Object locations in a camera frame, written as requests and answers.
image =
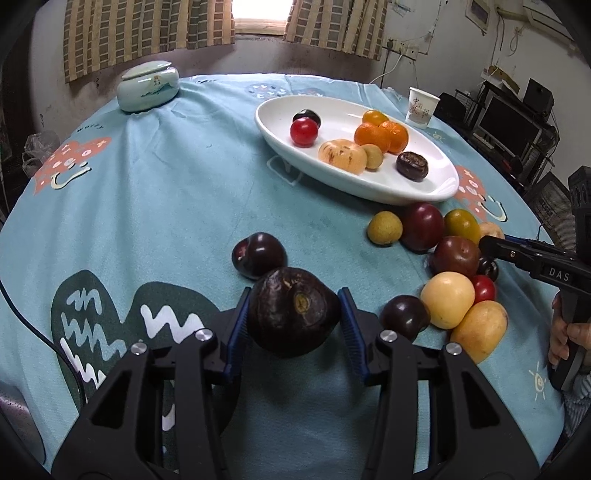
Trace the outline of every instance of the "plum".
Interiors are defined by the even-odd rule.
[[[285,267],[287,254],[277,238],[257,232],[236,244],[232,264],[245,277],[258,280],[275,268]]]
[[[479,248],[462,236],[445,236],[431,258],[435,273],[458,272],[472,278],[478,269]]]
[[[281,358],[318,348],[340,319],[337,295],[300,268],[269,272],[252,288],[246,325],[251,338]]]
[[[430,203],[413,203],[402,216],[400,241],[415,253],[425,253],[439,243],[445,224],[441,212]]]
[[[420,299],[399,295],[385,305],[379,321],[384,328],[400,333],[413,342],[431,323],[431,314]]]

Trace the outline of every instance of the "striped curtain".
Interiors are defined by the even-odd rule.
[[[230,43],[232,0],[67,0],[66,82],[145,55]]]
[[[379,60],[388,0],[294,0],[285,41]]]

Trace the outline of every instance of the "fruit on plate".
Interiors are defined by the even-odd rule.
[[[318,125],[311,118],[298,118],[291,124],[290,135],[298,147],[311,147],[318,138]]]
[[[320,117],[318,116],[318,114],[314,110],[306,109],[306,110],[302,110],[300,112],[297,112],[294,115],[292,122],[295,122],[296,120],[298,120],[298,118],[310,118],[316,123],[316,125],[318,125],[318,128],[320,128],[320,125],[322,124]]]
[[[362,148],[365,150],[368,156],[368,164],[365,168],[368,170],[377,170],[384,162],[384,154],[377,145],[367,144],[363,145]]]
[[[392,212],[379,212],[371,219],[368,238],[376,245],[391,245],[402,235],[402,222]]]
[[[505,234],[501,227],[498,226],[495,222],[482,222],[479,226],[480,229],[480,238],[485,235],[495,236],[497,238],[505,239]]]
[[[394,155],[400,155],[408,145],[408,130],[404,125],[388,120],[379,126],[388,132],[390,148],[388,151]]]
[[[450,340],[459,343],[472,361],[479,364],[501,342],[507,331],[507,318],[500,303],[490,300],[476,303],[454,329]]]
[[[390,148],[390,135],[382,128],[370,123],[359,125],[353,140],[358,145],[377,145],[382,153],[386,153]]]
[[[232,250],[232,264],[245,277],[257,280],[271,270],[285,267],[287,254],[277,238],[257,232],[236,244]]]
[[[445,215],[445,234],[462,236],[472,240],[475,245],[480,242],[478,222],[468,210],[456,208]]]
[[[480,257],[476,273],[479,275],[486,275],[492,281],[496,281],[496,279],[499,278],[499,266],[496,264],[494,258]]]
[[[385,329],[400,333],[413,342],[429,326],[431,316],[420,299],[411,295],[399,295],[385,305],[379,321]]]
[[[400,241],[415,253],[424,253],[439,243],[443,237],[443,217],[430,203],[413,203],[402,216]]]
[[[429,164],[422,155],[402,152],[396,159],[396,170],[412,181],[422,181],[429,173]]]
[[[361,174],[368,163],[365,150],[344,138],[324,142],[318,149],[318,158],[324,163],[355,175]]]
[[[246,325],[262,348],[283,358],[318,348],[340,319],[337,295],[300,268],[269,272],[252,288]]]
[[[476,297],[474,303],[480,303],[485,300],[496,300],[495,283],[486,275],[475,275],[472,277],[472,285]]]
[[[363,118],[361,122],[364,124],[374,124],[376,127],[379,127],[384,122],[387,122],[389,118],[385,116],[382,112],[378,112],[377,110],[368,110],[363,114]]]
[[[444,236],[431,257],[434,273],[458,272],[468,278],[476,275],[480,250],[473,242],[461,236]]]
[[[431,313],[431,323],[450,330],[460,324],[474,304],[472,282],[457,272],[435,275],[423,287],[421,300]]]

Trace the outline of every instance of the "mandarin orange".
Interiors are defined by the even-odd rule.
[[[374,124],[376,127],[379,127],[384,122],[387,122],[389,119],[385,116],[382,112],[378,112],[377,110],[368,110],[363,114],[362,122],[365,124]]]
[[[406,130],[406,127],[389,120],[381,124],[379,128],[388,132],[390,138],[388,151],[394,155],[400,155],[408,145],[408,130]]]
[[[364,123],[357,127],[353,139],[358,145],[377,145],[382,153],[386,153],[390,148],[390,137],[391,134],[387,130],[374,124]]]

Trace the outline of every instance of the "paper cup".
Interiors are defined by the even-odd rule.
[[[410,87],[407,122],[417,128],[427,128],[439,103],[439,98],[418,88]]]

